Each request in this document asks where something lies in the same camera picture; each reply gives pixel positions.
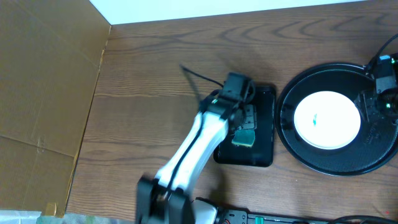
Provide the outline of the white plate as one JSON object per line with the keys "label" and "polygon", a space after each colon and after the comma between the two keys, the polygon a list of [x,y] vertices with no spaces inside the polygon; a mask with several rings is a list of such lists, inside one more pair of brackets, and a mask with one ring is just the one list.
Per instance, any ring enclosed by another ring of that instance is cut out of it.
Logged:
{"label": "white plate", "polygon": [[294,127],[309,145],[324,150],[347,146],[361,127],[359,110],[351,99],[334,91],[306,96],[294,112]]}

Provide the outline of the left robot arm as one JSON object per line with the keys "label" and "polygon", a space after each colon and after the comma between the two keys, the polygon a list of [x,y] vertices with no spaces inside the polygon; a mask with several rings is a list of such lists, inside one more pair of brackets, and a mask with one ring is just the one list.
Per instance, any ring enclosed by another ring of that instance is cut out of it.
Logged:
{"label": "left robot arm", "polygon": [[230,129],[246,119],[252,96],[233,98],[215,90],[201,100],[193,126],[174,156],[153,179],[137,183],[137,223],[223,223],[224,211],[205,199],[192,199],[195,184],[210,156]]}

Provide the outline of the green yellow sponge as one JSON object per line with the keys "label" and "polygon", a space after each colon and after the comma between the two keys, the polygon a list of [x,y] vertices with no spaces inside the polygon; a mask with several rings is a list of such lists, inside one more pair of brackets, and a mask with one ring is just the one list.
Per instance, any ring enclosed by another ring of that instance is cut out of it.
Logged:
{"label": "green yellow sponge", "polygon": [[256,134],[253,129],[239,129],[235,131],[231,143],[235,146],[252,147],[255,138]]}

